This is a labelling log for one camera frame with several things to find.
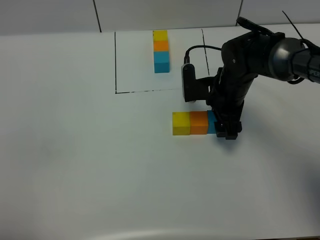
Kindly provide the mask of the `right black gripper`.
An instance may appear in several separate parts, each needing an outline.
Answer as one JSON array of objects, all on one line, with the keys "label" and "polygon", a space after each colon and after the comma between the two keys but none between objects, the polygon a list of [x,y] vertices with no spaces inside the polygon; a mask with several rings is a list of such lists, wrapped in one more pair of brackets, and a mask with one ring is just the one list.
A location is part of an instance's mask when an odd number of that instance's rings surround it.
[{"label": "right black gripper", "polygon": [[211,106],[216,113],[218,120],[226,122],[224,125],[218,121],[214,123],[218,138],[236,140],[238,133],[242,131],[240,119],[249,88],[249,73],[236,75],[224,67],[218,69],[206,100],[207,105]]}]

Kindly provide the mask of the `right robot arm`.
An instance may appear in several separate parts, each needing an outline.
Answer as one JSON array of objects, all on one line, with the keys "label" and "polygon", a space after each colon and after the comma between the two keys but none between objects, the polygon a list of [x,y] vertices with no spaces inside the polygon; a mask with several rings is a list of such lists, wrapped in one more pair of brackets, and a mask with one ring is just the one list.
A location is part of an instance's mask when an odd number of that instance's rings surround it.
[{"label": "right robot arm", "polygon": [[291,85],[309,80],[320,82],[320,48],[300,37],[286,37],[252,21],[238,17],[237,23],[249,30],[222,45],[220,67],[210,85],[207,105],[215,115],[219,138],[235,140],[242,131],[244,99],[259,75]]}]

